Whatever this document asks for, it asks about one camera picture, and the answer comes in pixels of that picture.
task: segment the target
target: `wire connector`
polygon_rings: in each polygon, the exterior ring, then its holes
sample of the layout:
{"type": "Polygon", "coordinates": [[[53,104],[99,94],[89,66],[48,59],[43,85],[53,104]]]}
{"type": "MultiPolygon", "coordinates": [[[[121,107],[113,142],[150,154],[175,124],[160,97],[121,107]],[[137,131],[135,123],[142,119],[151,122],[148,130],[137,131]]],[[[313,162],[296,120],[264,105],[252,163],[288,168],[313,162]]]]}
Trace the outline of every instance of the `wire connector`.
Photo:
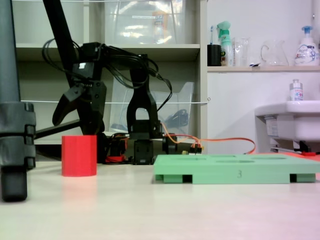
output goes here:
{"type": "Polygon", "coordinates": [[[189,155],[201,155],[202,154],[202,146],[201,144],[195,144],[190,147],[189,155]]]}

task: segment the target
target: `glass pitcher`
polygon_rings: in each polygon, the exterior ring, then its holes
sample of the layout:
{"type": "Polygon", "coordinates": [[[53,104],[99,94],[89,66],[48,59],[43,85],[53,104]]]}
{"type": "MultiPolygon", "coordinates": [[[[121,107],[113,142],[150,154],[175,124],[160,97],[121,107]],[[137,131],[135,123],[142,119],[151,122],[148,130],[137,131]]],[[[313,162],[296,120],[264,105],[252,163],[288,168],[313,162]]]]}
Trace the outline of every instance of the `glass pitcher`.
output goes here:
{"type": "Polygon", "coordinates": [[[261,47],[261,59],[264,66],[289,66],[283,49],[283,40],[268,40],[261,47]]]}

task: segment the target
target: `green spray bottle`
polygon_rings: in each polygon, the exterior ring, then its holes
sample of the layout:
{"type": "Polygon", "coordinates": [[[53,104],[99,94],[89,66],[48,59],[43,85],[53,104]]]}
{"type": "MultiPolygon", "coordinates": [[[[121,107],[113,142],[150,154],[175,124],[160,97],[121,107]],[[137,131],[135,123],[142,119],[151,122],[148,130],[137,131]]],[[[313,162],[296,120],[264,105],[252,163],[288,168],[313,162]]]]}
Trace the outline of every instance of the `green spray bottle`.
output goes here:
{"type": "Polygon", "coordinates": [[[221,66],[232,67],[234,65],[234,51],[230,39],[229,28],[231,23],[228,21],[220,22],[217,25],[219,30],[219,40],[221,44],[221,66]]]}

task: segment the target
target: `orange wire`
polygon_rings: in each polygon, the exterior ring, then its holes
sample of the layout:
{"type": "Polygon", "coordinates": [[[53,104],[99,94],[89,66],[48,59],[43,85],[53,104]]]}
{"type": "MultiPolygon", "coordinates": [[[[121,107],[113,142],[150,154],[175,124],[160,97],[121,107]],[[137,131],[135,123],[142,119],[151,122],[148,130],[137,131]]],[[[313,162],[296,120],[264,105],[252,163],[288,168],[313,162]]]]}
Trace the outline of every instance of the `orange wire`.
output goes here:
{"type": "Polygon", "coordinates": [[[197,137],[195,137],[195,136],[188,135],[188,134],[170,134],[170,133],[168,132],[165,124],[164,124],[164,123],[161,123],[161,124],[162,124],[162,126],[163,126],[164,131],[165,131],[165,136],[168,136],[169,139],[170,139],[173,143],[175,143],[175,144],[180,144],[180,143],[184,142],[184,141],[187,140],[187,139],[194,139],[197,143],[200,144],[199,138],[197,138],[197,137]],[[180,140],[180,141],[176,141],[176,140],[174,140],[174,139],[172,138],[173,136],[176,136],[176,137],[185,137],[185,138],[182,139],[182,140],[180,140]]]}
{"type": "Polygon", "coordinates": [[[256,150],[256,143],[245,137],[230,137],[230,138],[221,138],[221,139],[200,139],[200,141],[204,142],[226,142],[226,141],[234,141],[234,140],[242,140],[242,141],[248,141],[250,143],[253,143],[253,149],[248,151],[246,154],[252,154],[256,150]]]}
{"type": "Polygon", "coordinates": [[[248,141],[250,143],[253,143],[253,149],[248,151],[246,154],[252,154],[255,150],[256,150],[256,143],[249,139],[249,138],[245,138],[245,137],[230,137],[230,138],[220,138],[220,139],[199,139],[195,136],[191,136],[191,135],[187,135],[187,134],[170,134],[165,126],[164,123],[161,123],[163,126],[163,129],[166,133],[165,136],[168,136],[169,139],[175,143],[175,144],[180,144],[182,142],[184,142],[186,139],[193,139],[195,140],[195,142],[191,145],[192,148],[194,148],[196,146],[196,144],[200,145],[201,148],[201,142],[226,142],[226,141],[235,141],[235,140],[241,140],[241,141],[248,141]],[[180,140],[180,141],[175,141],[171,136],[177,136],[177,137],[185,137],[184,139],[180,140]]]}

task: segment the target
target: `black cup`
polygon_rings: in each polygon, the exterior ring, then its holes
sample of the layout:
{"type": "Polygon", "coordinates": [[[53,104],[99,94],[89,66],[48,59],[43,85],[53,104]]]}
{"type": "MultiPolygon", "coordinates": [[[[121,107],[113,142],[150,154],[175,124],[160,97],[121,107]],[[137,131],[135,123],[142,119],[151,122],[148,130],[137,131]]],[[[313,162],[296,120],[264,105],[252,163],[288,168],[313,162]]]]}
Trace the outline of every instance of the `black cup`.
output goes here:
{"type": "Polygon", "coordinates": [[[220,45],[208,45],[207,46],[207,59],[208,66],[221,66],[221,46],[220,45]]]}

